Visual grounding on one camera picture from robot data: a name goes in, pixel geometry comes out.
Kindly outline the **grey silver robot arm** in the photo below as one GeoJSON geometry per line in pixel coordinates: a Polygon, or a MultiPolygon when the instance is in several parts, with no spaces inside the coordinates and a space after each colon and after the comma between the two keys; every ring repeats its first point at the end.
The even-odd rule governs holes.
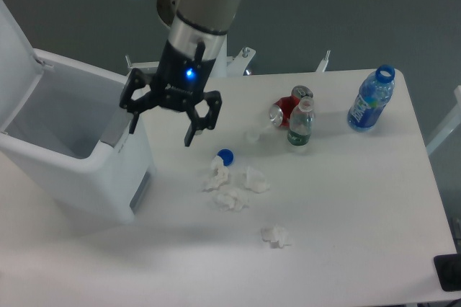
{"type": "Polygon", "coordinates": [[[131,133],[140,114],[155,107],[187,114],[185,146],[198,131],[215,128],[222,98],[205,86],[240,2],[169,0],[169,36],[156,72],[134,68],[120,96],[120,107],[133,115],[131,133]]]}

